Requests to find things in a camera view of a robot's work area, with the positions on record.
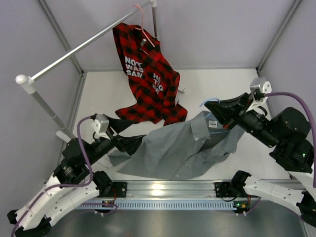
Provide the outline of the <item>blue wire hanger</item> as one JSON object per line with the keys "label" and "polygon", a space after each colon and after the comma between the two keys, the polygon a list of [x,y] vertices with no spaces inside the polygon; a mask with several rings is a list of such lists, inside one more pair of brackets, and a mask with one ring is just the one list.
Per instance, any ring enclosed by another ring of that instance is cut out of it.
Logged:
{"label": "blue wire hanger", "polygon": [[[218,98],[215,98],[215,97],[212,97],[212,98],[209,98],[209,99],[206,99],[205,101],[203,101],[199,107],[201,108],[202,106],[205,106],[206,103],[208,102],[218,102],[220,103],[220,99]],[[223,133],[225,130],[223,128],[223,126],[219,123],[219,121],[215,118],[215,116],[212,114],[212,112],[208,112],[206,115],[205,115],[205,120],[207,122],[207,126],[209,129],[218,129],[219,132],[211,132],[211,133]]]}

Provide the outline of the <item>grey button shirt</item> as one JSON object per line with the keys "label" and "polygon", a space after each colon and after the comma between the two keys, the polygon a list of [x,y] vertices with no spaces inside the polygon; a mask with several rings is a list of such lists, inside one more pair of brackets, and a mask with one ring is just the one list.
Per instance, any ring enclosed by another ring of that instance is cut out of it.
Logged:
{"label": "grey button shirt", "polygon": [[225,130],[211,112],[201,111],[193,119],[151,131],[137,151],[109,154],[119,173],[145,178],[187,180],[202,176],[237,150],[244,130]]}

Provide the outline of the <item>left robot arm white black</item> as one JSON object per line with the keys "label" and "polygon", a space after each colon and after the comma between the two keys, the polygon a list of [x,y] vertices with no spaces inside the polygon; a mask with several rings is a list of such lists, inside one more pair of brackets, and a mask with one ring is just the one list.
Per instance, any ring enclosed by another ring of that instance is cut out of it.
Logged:
{"label": "left robot arm white black", "polygon": [[8,212],[14,225],[13,237],[44,237],[65,215],[93,198],[106,197],[111,201],[101,207],[116,209],[116,198],[124,198],[126,182],[114,182],[105,171],[93,171],[92,165],[117,148],[132,155],[141,145],[143,136],[123,137],[119,133],[135,124],[128,119],[116,119],[104,114],[94,114],[81,119],[77,128],[92,120],[97,138],[88,143],[77,136],[67,142],[63,159],[53,171],[39,193],[24,207]]}

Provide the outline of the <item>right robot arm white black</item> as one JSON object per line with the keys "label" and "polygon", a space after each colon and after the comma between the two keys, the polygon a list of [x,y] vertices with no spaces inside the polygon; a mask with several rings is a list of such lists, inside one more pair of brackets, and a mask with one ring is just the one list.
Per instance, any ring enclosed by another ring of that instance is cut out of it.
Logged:
{"label": "right robot arm white black", "polygon": [[260,114],[250,105],[251,95],[229,100],[208,100],[205,107],[223,125],[225,130],[240,127],[273,151],[270,156],[302,185],[303,190],[279,186],[259,179],[245,171],[237,171],[229,181],[218,186],[217,196],[256,196],[288,208],[304,222],[316,225],[316,178],[314,176],[315,150],[307,140],[311,118],[293,107],[285,108],[272,119]]}

